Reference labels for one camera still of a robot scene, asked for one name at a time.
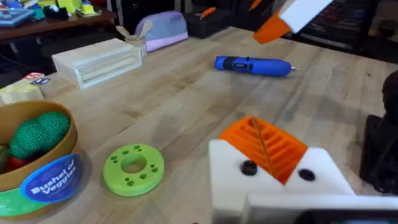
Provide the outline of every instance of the black screw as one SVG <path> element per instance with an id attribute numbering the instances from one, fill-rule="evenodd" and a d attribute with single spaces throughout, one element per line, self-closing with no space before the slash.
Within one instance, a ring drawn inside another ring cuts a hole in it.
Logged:
<path id="1" fill-rule="evenodd" d="M 255 175 L 257 174 L 257 164 L 255 164 L 253 161 L 246 160 L 241 165 L 241 172 L 244 175 Z"/>
<path id="2" fill-rule="evenodd" d="M 310 171 L 309 169 L 300 169 L 298 171 L 298 175 L 306 181 L 314 181 L 315 180 L 315 174 Z"/>

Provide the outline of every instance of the wooden table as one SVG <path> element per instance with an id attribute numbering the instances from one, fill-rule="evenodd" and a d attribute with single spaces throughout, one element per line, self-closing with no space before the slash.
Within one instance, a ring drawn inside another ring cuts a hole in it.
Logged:
<path id="1" fill-rule="evenodd" d="M 0 40 L 5 40 L 13 37 L 20 37 L 31 34 L 38 34 L 45 31 L 63 29 L 67 27 L 75 27 L 83 24 L 93 24 L 96 22 L 109 21 L 117 17 L 113 12 L 110 12 L 102 7 L 96 6 L 95 11 L 101 10 L 101 15 L 91 17 L 81 17 L 73 14 L 68 20 L 59 19 L 44 19 L 37 22 L 24 22 L 17 27 L 2 27 L 0 28 Z"/>
<path id="2" fill-rule="evenodd" d="M 84 90 L 53 75 L 45 93 L 71 109 L 92 168 L 77 197 L 35 222 L 210 223 L 208 141 L 248 114 L 324 147 L 357 194 L 375 194 L 358 177 L 362 133 L 368 114 L 383 114 L 382 83 L 398 65 L 284 39 L 259 45 L 251 36 L 230 28 L 192 38 Z M 300 70 L 288 78 L 218 71 L 216 55 L 282 58 Z M 148 194 L 118 197 L 101 170 L 111 152 L 132 142 L 162 151 L 165 176 Z"/>

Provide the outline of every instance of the black machine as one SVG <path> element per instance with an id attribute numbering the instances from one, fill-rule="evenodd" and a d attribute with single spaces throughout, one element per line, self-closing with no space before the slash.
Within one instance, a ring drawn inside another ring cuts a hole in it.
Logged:
<path id="1" fill-rule="evenodd" d="M 381 193 L 398 195 L 398 71 L 384 81 L 383 118 L 369 115 L 360 177 Z"/>

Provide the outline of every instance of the black box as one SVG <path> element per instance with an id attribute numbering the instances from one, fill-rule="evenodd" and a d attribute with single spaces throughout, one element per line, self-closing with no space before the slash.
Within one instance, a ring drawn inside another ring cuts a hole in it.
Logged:
<path id="1" fill-rule="evenodd" d="M 184 14 L 187 21 L 188 35 L 204 39 L 231 25 L 230 11 L 216 9 L 210 15 L 200 19 L 195 13 Z"/>

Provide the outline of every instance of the orange object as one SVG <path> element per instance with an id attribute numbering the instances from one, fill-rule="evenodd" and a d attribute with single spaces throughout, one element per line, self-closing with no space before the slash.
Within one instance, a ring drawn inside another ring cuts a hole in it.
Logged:
<path id="1" fill-rule="evenodd" d="M 253 116 L 232 124 L 219 139 L 228 141 L 282 184 L 308 148 L 285 131 Z"/>
<path id="2" fill-rule="evenodd" d="M 10 172 L 10 171 L 16 170 L 18 168 L 21 168 L 28 163 L 30 163 L 30 161 L 28 161 L 28 160 L 10 157 L 7 161 L 6 172 Z"/>
<path id="3" fill-rule="evenodd" d="M 265 44 L 282 37 L 290 31 L 291 28 L 279 18 L 278 10 L 254 33 L 253 38 L 260 44 Z"/>
<path id="4" fill-rule="evenodd" d="M 211 13 L 213 13 L 216 10 L 216 7 L 210 7 L 206 10 L 204 10 L 201 14 L 200 14 L 200 19 L 203 19 L 204 17 L 210 15 Z"/>
<path id="5" fill-rule="evenodd" d="M 254 0 L 253 4 L 250 6 L 249 11 L 255 9 L 261 2 L 262 0 Z"/>

